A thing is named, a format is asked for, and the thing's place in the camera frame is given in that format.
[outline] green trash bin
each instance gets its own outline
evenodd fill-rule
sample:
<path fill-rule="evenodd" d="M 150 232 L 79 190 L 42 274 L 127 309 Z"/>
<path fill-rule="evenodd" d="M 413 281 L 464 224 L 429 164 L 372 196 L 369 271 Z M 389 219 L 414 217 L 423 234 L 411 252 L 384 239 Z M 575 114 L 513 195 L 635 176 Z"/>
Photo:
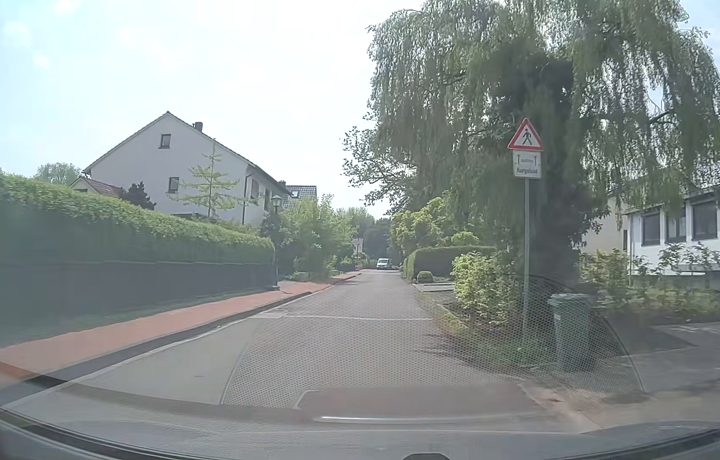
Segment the green trash bin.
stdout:
<path fill-rule="evenodd" d="M 594 365 L 590 351 L 590 309 L 592 297 L 587 294 L 553 294 L 556 334 L 556 362 L 561 371 L 589 371 Z"/>

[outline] street lamp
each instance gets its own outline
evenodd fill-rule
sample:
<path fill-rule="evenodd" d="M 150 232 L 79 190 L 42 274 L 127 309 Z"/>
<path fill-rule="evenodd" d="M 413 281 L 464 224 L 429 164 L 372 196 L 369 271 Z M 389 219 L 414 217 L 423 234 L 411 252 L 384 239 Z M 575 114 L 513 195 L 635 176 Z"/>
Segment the street lamp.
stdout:
<path fill-rule="evenodd" d="M 279 209 L 281 207 L 281 203 L 283 203 L 283 198 L 281 198 L 280 195 L 274 195 L 270 201 L 272 202 L 273 208 L 275 208 L 275 214 L 273 215 L 273 220 L 275 221 L 275 231 L 272 232 L 273 241 L 272 241 L 272 265 L 275 266 L 275 282 L 272 285 L 273 289 L 280 289 L 279 286 L 277 286 L 277 279 L 278 279 L 278 272 L 277 272 L 277 236 L 278 233 L 281 231 L 281 215 L 279 214 Z"/>

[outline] sign plate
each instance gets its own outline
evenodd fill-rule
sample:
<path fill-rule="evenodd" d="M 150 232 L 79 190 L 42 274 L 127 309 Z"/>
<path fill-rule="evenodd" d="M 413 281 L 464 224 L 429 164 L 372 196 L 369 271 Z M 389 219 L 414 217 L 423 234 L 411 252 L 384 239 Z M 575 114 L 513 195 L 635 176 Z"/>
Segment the sign plate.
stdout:
<path fill-rule="evenodd" d="M 513 151 L 513 176 L 541 179 L 541 152 Z"/>
<path fill-rule="evenodd" d="M 529 152 L 541 152 L 544 148 L 541 146 L 541 138 L 533 123 L 529 119 L 522 120 L 522 124 L 518 125 L 516 133 L 510 139 L 508 144 L 510 150 L 524 150 Z"/>

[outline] road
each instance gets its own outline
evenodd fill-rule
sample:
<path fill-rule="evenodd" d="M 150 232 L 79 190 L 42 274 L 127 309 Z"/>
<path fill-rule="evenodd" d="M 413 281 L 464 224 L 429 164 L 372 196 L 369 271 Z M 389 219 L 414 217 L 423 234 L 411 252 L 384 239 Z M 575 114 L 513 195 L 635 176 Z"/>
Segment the road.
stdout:
<path fill-rule="evenodd" d="M 421 308 L 424 301 L 399 273 L 364 271 L 314 295 L 95 372 L 74 385 L 148 397 L 167 415 L 137 405 L 132 396 L 110 402 L 67 389 L 45 391 L 11 407 L 82 433 L 134 444 L 167 441 L 163 432 L 130 428 L 131 419 L 197 430 L 204 417 L 205 429 L 216 434 L 289 429 L 256 426 L 249 417 L 227 423 L 210 415 L 217 408 L 297 412 L 326 422 L 374 419 L 417 429 L 447 422 L 455 428 L 477 423 L 477 428 L 490 430 L 574 431 L 531 400 L 514 377 L 461 359 Z M 322 423 L 316 429 L 350 426 L 356 427 Z"/>

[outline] weeping willow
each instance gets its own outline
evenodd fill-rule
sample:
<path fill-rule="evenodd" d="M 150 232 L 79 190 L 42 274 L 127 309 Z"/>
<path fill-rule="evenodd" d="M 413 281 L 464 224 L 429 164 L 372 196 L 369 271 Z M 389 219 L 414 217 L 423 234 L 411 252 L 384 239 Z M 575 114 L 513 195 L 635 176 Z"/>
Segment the weeping willow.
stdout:
<path fill-rule="evenodd" d="M 515 247 L 524 189 L 507 144 L 528 117 L 545 144 L 532 265 L 572 273 L 572 248 L 608 212 L 608 193 L 645 206 L 720 184 L 720 74 L 687 19 L 676 0 L 428 0 L 397 11 L 370 27 L 375 128 L 346 172 L 396 164 L 412 198 L 448 190 L 461 215 Z"/>

